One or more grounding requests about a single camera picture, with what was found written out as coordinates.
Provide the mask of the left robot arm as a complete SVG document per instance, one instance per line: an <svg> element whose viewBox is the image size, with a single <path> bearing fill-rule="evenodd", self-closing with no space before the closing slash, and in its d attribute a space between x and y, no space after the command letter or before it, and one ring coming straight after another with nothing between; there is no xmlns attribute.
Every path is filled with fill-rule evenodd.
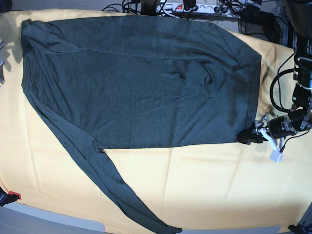
<svg viewBox="0 0 312 234"><path fill-rule="evenodd" d="M254 121L249 129L242 130L237 135L237 141L242 144L269 142L273 151L270 159L280 162L288 140L302 137L312 128L312 2L310 0L286 0L293 32L294 67L284 71L279 70L270 85L270 100L273 107L284 113L284 116L268 120L263 116L260 121ZM279 79L293 74L297 82L292 95L292 107L286 109L277 104L273 97L273 89L279 84Z"/></svg>

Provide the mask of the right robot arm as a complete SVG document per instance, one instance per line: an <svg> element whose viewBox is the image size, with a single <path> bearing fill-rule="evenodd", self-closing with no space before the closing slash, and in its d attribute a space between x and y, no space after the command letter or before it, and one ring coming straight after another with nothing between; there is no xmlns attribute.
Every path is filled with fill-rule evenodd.
<svg viewBox="0 0 312 234"><path fill-rule="evenodd" d="M2 50L7 43L5 41L0 42L0 50ZM0 85L2 86L5 83L4 75L3 75L3 67L4 67L4 60L2 57L0 57Z"/></svg>

